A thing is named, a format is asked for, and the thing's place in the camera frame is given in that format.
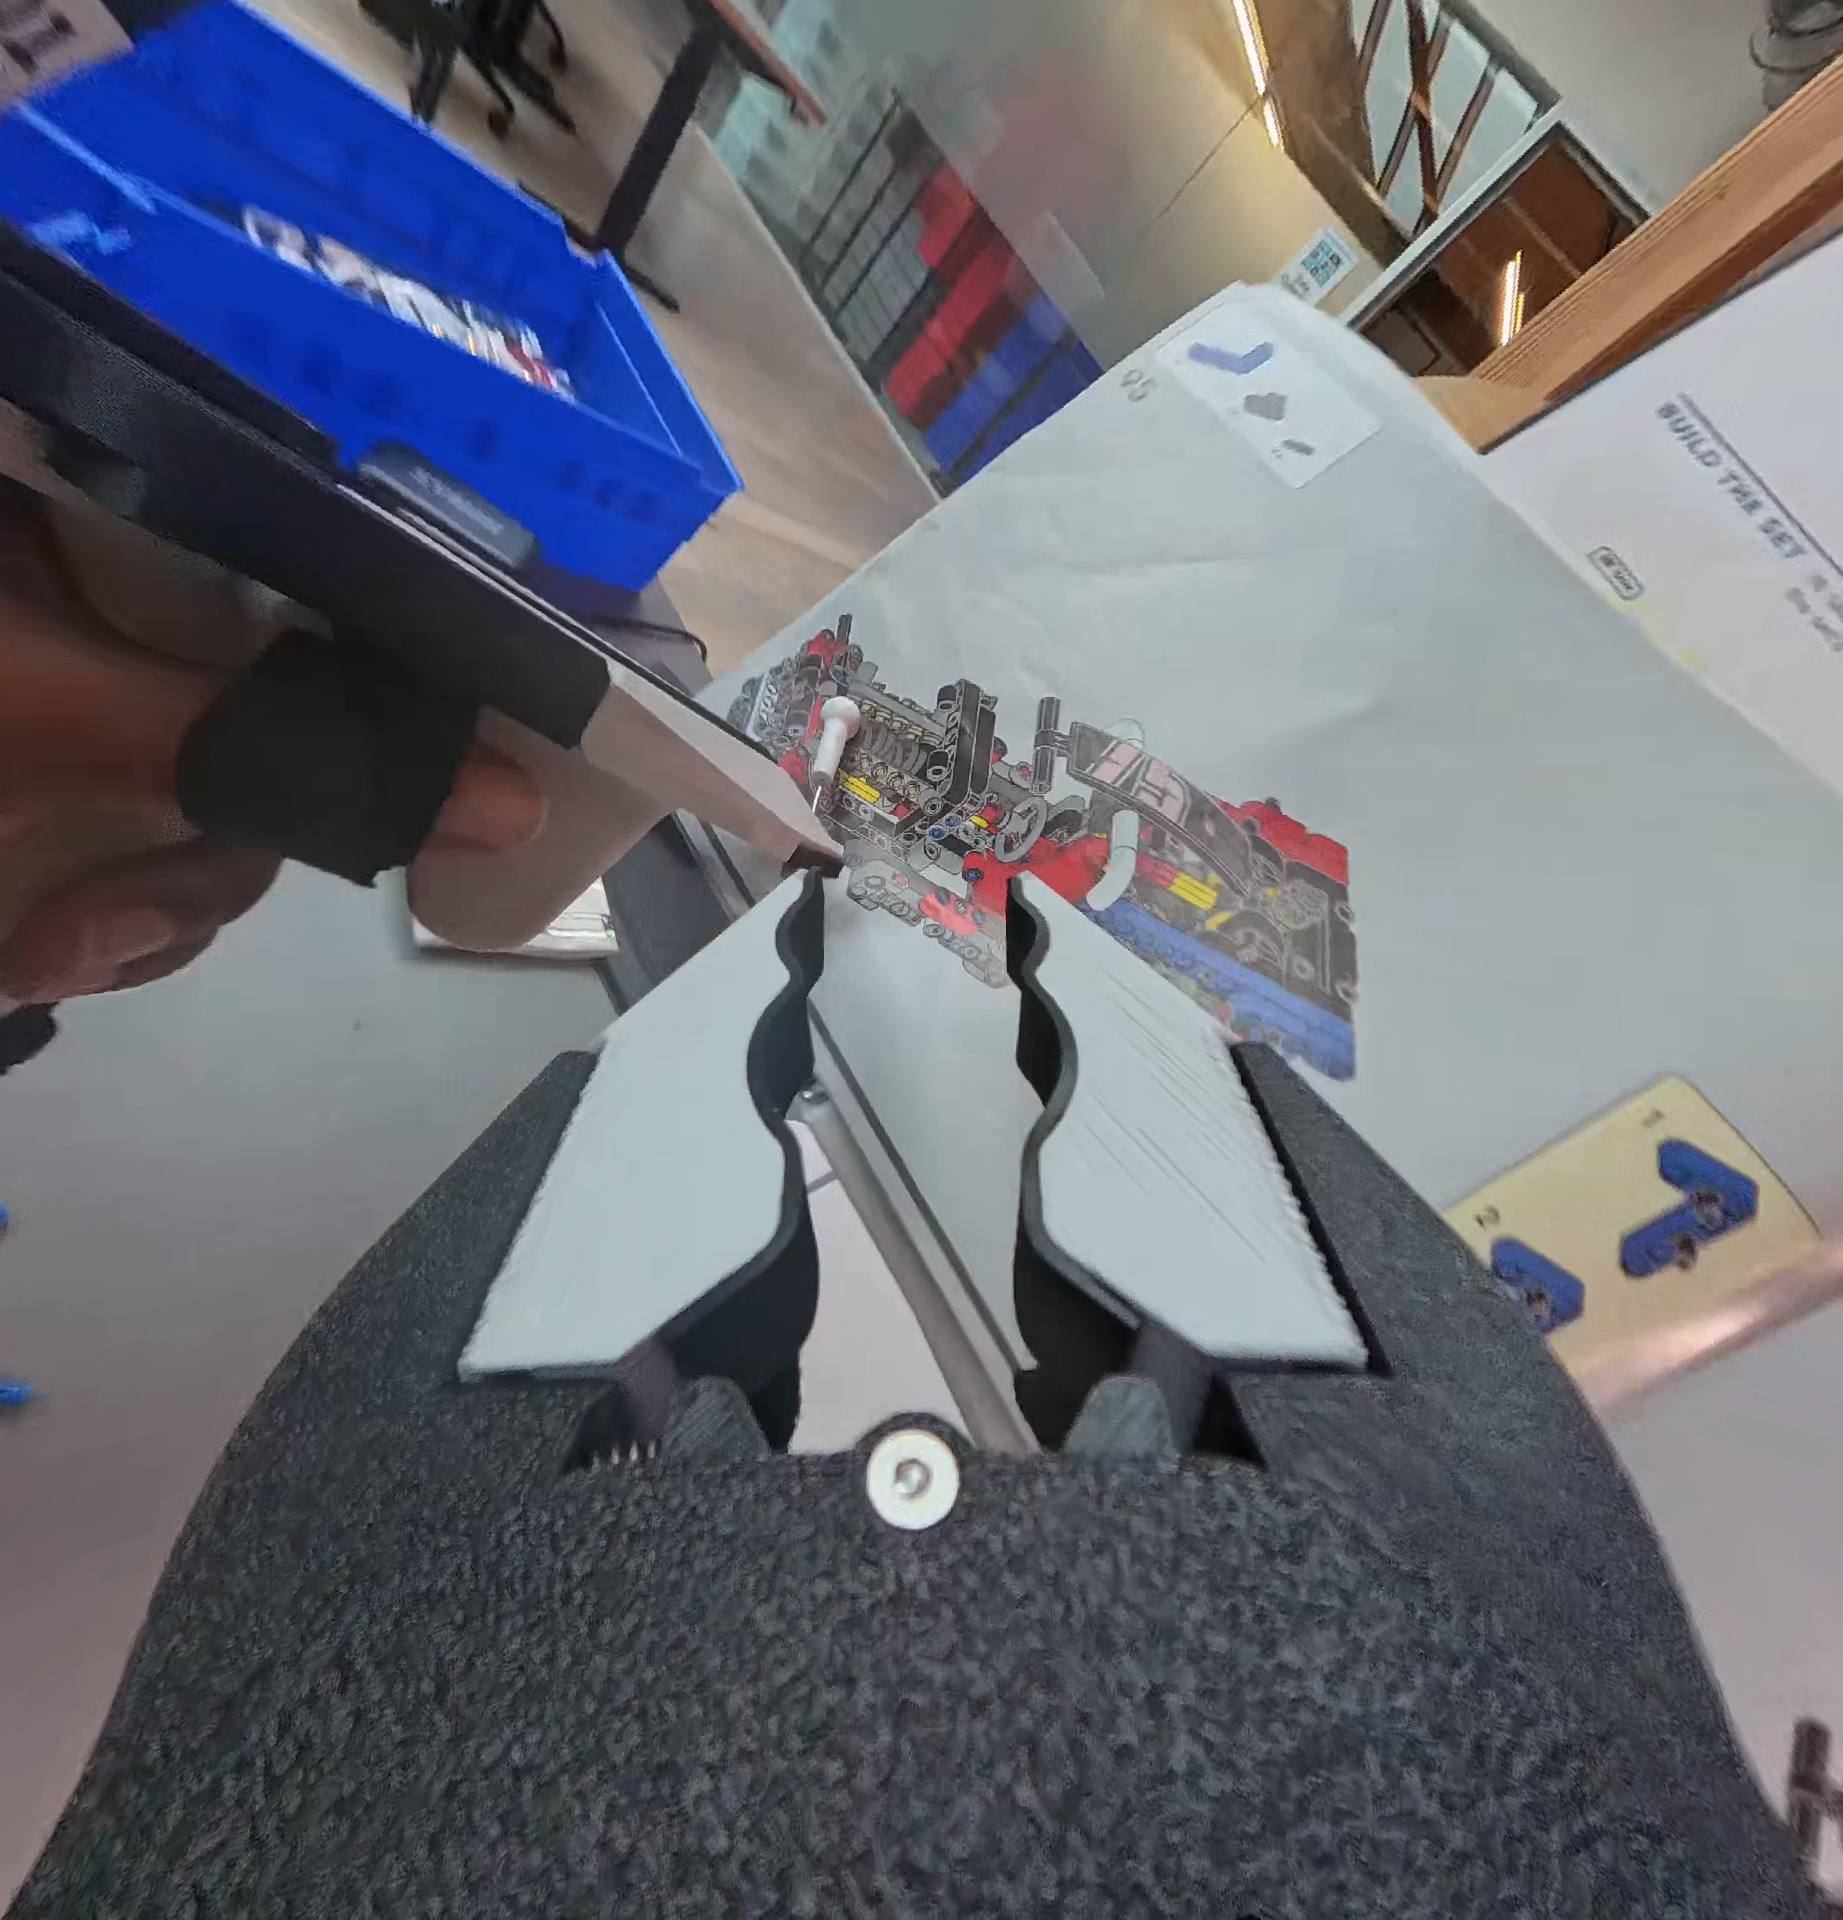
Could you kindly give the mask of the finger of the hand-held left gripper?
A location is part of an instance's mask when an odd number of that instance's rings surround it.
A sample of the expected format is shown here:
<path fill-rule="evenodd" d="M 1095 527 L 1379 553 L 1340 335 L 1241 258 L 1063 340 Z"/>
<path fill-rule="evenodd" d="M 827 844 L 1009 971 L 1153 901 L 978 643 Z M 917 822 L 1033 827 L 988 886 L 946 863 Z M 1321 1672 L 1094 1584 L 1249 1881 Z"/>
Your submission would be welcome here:
<path fill-rule="evenodd" d="M 840 876 L 842 847 L 804 788 L 756 744 L 684 691 L 618 652 L 584 731 L 584 761 L 656 818 L 688 813 L 774 857 L 785 871 Z"/>

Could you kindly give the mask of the black-legged table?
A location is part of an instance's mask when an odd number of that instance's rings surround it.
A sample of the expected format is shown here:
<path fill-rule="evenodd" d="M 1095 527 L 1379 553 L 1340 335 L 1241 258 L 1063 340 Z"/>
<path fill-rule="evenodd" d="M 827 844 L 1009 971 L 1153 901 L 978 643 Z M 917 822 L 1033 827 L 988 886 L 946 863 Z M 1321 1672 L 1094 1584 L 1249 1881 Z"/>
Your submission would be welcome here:
<path fill-rule="evenodd" d="M 754 4 L 686 2 L 684 8 L 690 27 L 599 220 L 591 228 L 580 228 L 573 217 L 565 217 L 567 236 L 576 251 L 614 260 L 630 284 L 670 316 L 679 312 L 681 302 L 630 260 L 630 247 L 679 153 L 684 133 L 695 124 L 716 71 L 738 66 L 746 77 L 773 85 L 791 114 L 812 128 L 824 128 L 830 122 L 825 106 L 803 71 L 778 50 Z"/>

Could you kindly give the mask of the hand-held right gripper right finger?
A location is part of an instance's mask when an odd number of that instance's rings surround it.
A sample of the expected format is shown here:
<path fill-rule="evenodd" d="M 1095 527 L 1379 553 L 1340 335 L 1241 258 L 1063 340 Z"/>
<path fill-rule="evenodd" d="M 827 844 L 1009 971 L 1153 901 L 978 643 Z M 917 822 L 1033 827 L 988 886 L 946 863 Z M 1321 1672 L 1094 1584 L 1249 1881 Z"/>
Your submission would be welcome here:
<path fill-rule="evenodd" d="M 1245 1448 L 1227 1386 L 1366 1378 L 1373 1338 L 1224 1026 L 1036 876 L 1009 886 L 1020 1153 L 1016 1397 L 1061 1448 L 1108 1379 L 1167 1448 Z"/>

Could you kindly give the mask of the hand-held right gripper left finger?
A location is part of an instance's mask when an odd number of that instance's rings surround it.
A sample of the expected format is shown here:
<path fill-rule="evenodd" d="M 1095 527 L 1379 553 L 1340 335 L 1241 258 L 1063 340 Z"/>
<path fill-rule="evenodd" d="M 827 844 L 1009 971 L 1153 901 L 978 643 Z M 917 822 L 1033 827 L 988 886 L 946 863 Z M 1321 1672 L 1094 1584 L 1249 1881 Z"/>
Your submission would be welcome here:
<path fill-rule="evenodd" d="M 824 936 L 824 879 L 786 876 L 610 1028 L 463 1384 L 610 1379 L 665 1423 L 686 1383 L 724 1379 L 794 1443 L 820 1252 L 791 1112 Z"/>

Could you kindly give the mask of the bag of toy bricks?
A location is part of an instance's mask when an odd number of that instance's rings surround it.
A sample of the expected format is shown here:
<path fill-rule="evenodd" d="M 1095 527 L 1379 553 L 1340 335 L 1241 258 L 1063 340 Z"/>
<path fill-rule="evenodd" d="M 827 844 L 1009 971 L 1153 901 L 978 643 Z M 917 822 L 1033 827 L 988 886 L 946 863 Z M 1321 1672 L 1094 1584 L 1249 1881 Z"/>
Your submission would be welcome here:
<path fill-rule="evenodd" d="M 256 248 L 318 277 L 366 306 L 498 366 L 543 392 L 568 401 L 580 399 L 573 373 L 525 320 L 417 281 L 270 209 L 240 205 L 236 220 L 240 236 Z"/>

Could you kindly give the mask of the toy car instruction booklet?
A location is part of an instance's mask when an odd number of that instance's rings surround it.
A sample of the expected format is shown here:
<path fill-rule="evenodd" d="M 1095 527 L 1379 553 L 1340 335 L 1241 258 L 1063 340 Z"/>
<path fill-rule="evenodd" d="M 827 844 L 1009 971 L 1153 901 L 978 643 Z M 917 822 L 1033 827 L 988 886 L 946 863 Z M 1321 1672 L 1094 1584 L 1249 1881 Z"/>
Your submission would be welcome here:
<path fill-rule="evenodd" d="M 1392 364 L 1230 290 L 939 504 L 835 628 L 909 737 L 934 681 L 1053 802 L 1158 804 L 1238 932 L 1063 911 L 1214 1045 L 1347 1283 L 1182 1437 L 1081 1281 L 1012 1310 L 1053 1447 L 951 1454 L 933 1527 L 840 1462 L 619 1497 L 670 1582 L 606 1916 L 1824 1916 L 1598 1418 L 1438 1212 L 1645 1070 L 1826 1070 L 1843 804 L 1629 634 Z"/>

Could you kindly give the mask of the metal book holder rod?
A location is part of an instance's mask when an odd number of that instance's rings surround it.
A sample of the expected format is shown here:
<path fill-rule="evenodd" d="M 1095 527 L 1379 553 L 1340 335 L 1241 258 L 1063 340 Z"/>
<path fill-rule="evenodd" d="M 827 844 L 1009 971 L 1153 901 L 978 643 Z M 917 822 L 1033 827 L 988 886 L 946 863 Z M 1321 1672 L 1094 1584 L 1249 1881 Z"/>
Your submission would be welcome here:
<path fill-rule="evenodd" d="M 797 1444 L 851 1443 L 900 1413 L 942 1418 L 984 1452 L 1038 1452 L 1016 1349 L 899 1156 L 837 1062 L 795 1101 L 812 1145 L 824 1259 Z"/>

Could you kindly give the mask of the wooden beam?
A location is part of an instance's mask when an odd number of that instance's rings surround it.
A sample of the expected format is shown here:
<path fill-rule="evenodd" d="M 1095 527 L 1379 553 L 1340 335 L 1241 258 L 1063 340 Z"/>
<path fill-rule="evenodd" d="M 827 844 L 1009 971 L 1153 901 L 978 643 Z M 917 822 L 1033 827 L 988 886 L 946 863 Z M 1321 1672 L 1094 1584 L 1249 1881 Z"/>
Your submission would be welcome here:
<path fill-rule="evenodd" d="M 1467 376 L 1414 389 L 1489 449 L 1843 230 L 1843 50 Z"/>

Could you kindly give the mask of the blue plastic bin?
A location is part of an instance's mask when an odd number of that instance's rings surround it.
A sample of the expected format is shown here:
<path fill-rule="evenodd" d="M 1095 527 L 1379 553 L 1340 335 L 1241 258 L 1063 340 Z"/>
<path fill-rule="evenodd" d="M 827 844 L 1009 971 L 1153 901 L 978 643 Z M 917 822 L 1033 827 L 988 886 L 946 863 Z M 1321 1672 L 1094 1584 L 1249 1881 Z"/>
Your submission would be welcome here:
<path fill-rule="evenodd" d="M 256 248 L 240 205 L 525 320 L 580 399 Z M 0 109 L 0 219 L 310 423 L 341 467 L 417 449 L 561 574 L 647 587 L 741 490 L 611 260 L 245 4 L 186 8 Z"/>

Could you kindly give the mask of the grey desk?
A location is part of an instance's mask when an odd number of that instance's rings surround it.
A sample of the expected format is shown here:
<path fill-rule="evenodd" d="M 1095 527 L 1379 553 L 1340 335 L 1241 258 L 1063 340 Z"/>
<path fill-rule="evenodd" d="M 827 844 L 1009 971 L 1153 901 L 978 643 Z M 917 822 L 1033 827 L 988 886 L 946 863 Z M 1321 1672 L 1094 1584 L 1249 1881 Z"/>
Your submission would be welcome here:
<path fill-rule="evenodd" d="M 214 1458 L 333 1286 L 567 1047 L 724 922 L 659 837 L 611 964 L 419 952 L 290 875 L 0 1077 L 0 1825 L 50 1822 Z"/>

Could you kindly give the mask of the person's left hand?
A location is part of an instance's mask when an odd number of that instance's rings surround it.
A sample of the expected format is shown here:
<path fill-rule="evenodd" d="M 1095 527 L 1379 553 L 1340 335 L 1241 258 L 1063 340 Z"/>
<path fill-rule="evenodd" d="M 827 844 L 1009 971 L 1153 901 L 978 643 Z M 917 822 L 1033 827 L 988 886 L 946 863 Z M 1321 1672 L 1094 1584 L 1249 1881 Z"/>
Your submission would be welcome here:
<path fill-rule="evenodd" d="M 189 967 L 286 861 L 523 848 L 476 707 L 0 471 L 0 1024 Z"/>

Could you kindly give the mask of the stack of red blue crates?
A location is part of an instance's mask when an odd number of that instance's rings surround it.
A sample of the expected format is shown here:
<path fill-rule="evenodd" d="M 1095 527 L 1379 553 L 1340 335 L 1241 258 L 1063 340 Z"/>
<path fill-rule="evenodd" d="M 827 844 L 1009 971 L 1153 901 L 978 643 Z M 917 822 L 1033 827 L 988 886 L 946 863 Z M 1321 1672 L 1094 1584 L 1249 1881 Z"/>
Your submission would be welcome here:
<path fill-rule="evenodd" d="M 890 85 L 838 127 L 790 258 L 934 493 L 957 493 L 1102 377 L 1078 326 Z"/>

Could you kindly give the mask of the black office chair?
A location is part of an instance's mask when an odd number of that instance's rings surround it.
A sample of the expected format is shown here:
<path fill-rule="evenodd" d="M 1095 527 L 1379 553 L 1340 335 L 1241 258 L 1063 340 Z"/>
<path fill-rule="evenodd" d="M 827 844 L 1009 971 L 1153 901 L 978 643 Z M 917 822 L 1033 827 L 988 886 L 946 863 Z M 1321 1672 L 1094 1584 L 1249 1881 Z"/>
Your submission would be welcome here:
<path fill-rule="evenodd" d="M 460 66 L 494 99 L 488 127 L 509 137 L 519 100 L 551 127 L 576 124 L 556 92 L 571 44 L 550 2 L 361 2 L 359 11 L 414 58 L 408 112 L 431 124 Z"/>

